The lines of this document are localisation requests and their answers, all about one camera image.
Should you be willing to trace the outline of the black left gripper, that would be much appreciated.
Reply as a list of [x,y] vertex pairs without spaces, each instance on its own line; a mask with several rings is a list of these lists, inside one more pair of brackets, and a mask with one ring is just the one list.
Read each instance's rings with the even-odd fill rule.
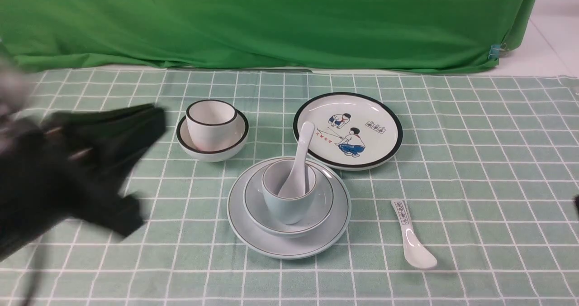
[[[68,126],[68,138],[43,130]],[[154,104],[104,111],[59,110],[43,121],[1,123],[1,259],[70,217],[126,238],[143,226],[142,206],[120,189],[167,130]]]

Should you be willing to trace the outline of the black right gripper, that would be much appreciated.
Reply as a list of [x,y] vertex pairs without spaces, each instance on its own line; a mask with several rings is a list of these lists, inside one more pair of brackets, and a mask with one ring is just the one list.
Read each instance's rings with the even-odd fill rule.
[[575,211],[577,213],[577,216],[579,216],[579,195],[576,195],[574,197],[574,207],[575,207]]

